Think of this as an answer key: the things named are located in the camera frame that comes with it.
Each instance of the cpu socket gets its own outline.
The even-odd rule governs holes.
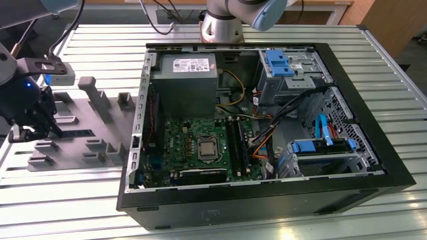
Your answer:
[[[198,156],[206,164],[219,160],[218,138],[214,135],[198,137]]]

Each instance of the floor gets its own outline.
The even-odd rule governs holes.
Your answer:
[[[198,24],[199,10],[182,10],[181,16],[186,24]],[[67,24],[75,18],[76,11],[68,10],[60,14],[59,19],[51,16],[42,18],[35,26],[39,36],[30,42],[31,48],[39,57],[48,52],[51,44],[60,37]],[[169,18],[165,11],[158,11],[159,24],[170,24],[177,20]],[[82,14],[80,24],[149,24],[142,10],[86,10]],[[407,75],[418,85],[422,92],[427,95],[427,43],[419,45],[413,40],[405,51],[395,59],[399,64],[410,64]],[[0,119],[0,134],[8,132],[10,126]]]
[[[406,74],[427,95],[427,43],[419,44],[414,39],[395,58],[398,64],[411,64]]]

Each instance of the green motherboard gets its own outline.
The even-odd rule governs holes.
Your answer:
[[[227,119],[175,120],[166,123],[165,152],[162,158],[151,159],[154,187],[175,186],[174,174],[179,170],[221,168],[227,170],[227,182],[262,179],[262,167],[258,159],[250,160],[243,174],[237,174],[237,159],[231,157]],[[249,118],[239,118],[239,126],[246,145],[254,138],[253,123]]]

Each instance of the red cable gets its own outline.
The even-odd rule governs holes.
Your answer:
[[[334,138],[339,138],[339,134],[338,134],[338,132],[337,132],[337,130],[335,130],[335,128],[334,128],[334,126],[333,126],[333,124],[331,123],[329,123],[327,124],[327,126],[331,128],[331,133],[333,133],[333,136],[334,136]]]
[[[154,114],[154,97],[150,97],[150,121],[151,121],[151,130],[150,130],[150,135],[146,143],[146,147],[149,146],[150,141],[153,140],[153,135],[155,132],[155,114]]]

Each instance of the sticker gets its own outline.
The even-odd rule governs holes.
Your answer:
[[[291,64],[293,69],[303,69],[303,66],[301,64]]]
[[[274,168],[274,166],[270,164],[270,162],[267,162],[267,164],[266,164],[266,169],[269,170],[269,172],[274,173],[275,168]]]
[[[261,104],[261,100],[258,97],[254,97],[254,105],[258,106]]]
[[[207,58],[198,59],[177,59],[174,61],[174,73],[209,72],[210,60]]]

